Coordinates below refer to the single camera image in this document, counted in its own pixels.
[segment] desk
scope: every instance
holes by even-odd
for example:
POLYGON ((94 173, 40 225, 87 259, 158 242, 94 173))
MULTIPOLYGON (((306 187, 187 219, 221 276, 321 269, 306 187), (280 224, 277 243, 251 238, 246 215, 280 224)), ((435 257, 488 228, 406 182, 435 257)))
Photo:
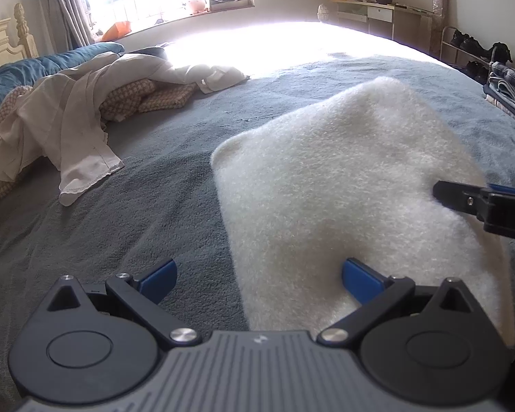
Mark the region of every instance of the desk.
POLYGON ((411 6, 383 5, 372 0, 332 0, 338 24, 429 51, 432 12, 411 6))

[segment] headboard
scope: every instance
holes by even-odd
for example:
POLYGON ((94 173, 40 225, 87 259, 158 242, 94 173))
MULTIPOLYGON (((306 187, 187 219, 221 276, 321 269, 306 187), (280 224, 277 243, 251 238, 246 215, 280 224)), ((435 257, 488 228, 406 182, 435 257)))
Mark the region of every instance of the headboard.
POLYGON ((25 20, 25 10, 21 3, 15 5, 14 17, 17 20, 18 46, 11 46, 6 34, 6 28, 11 18, 0 20, 0 65, 17 62, 17 60, 21 59, 38 57, 36 43, 32 34, 29 33, 25 20))

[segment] wooden bedpost finial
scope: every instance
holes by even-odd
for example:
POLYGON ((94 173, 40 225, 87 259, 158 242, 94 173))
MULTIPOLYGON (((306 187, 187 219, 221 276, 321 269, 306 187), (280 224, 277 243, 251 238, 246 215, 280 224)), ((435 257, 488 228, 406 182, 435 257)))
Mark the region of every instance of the wooden bedpost finial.
POLYGON ((25 55, 28 59, 38 57, 38 50, 36 49, 36 43, 34 37, 28 30, 27 21, 25 20, 25 9, 21 3, 17 3, 14 7, 14 17, 17 20, 19 45, 25 47, 25 55))
POLYGON ((14 7, 14 17, 17 20, 18 37, 24 38, 29 34, 27 21, 25 20, 25 8, 21 3, 17 3, 14 7))

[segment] black shoe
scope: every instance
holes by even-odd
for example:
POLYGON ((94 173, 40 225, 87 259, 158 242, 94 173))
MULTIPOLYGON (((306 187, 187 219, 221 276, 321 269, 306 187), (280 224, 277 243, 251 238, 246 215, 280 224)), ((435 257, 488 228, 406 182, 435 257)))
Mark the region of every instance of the black shoe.
POLYGON ((456 46, 456 48, 460 48, 461 44, 464 42, 464 40, 468 39, 468 34, 462 34, 460 31, 456 30, 454 32, 454 36, 452 37, 452 40, 450 41, 450 44, 452 46, 456 46))
POLYGON ((479 82, 481 85, 486 85, 488 82, 488 70, 481 65, 477 75, 475 76, 475 80, 479 82))
POLYGON ((466 53, 473 54, 477 57, 487 57, 488 51, 484 49, 478 41, 476 41, 473 37, 465 39, 460 46, 460 49, 463 49, 466 53))
POLYGON ((492 48, 487 51, 485 59, 492 60, 492 62, 500 62, 504 65, 507 63, 507 61, 513 63, 513 60, 511 60, 511 51, 509 51, 509 48, 505 43, 500 42, 494 43, 494 45, 492 45, 492 48), (494 53, 494 57, 492 57, 494 48, 496 48, 496 52, 494 53))
POLYGON ((479 62, 468 62, 466 67, 463 68, 461 71, 466 76, 471 77, 472 79, 475 79, 476 76, 479 74, 479 71, 483 68, 483 65, 479 62))

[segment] desk drawer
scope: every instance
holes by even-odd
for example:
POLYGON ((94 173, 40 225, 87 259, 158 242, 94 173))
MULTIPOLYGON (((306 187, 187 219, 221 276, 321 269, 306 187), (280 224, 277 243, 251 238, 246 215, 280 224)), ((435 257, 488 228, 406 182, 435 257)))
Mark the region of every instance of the desk drawer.
POLYGON ((393 11, 391 9, 377 8, 375 6, 368 6, 368 17, 371 19, 393 22, 393 11))
POLYGON ((338 11, 338 18, 346 19, 346 20, 360 21, 362 23, 366 23, 368 21, 368 17, 366 17, 366 15, 359 15, 358 13, 350 13, 350 12, 339 12, 338 11))

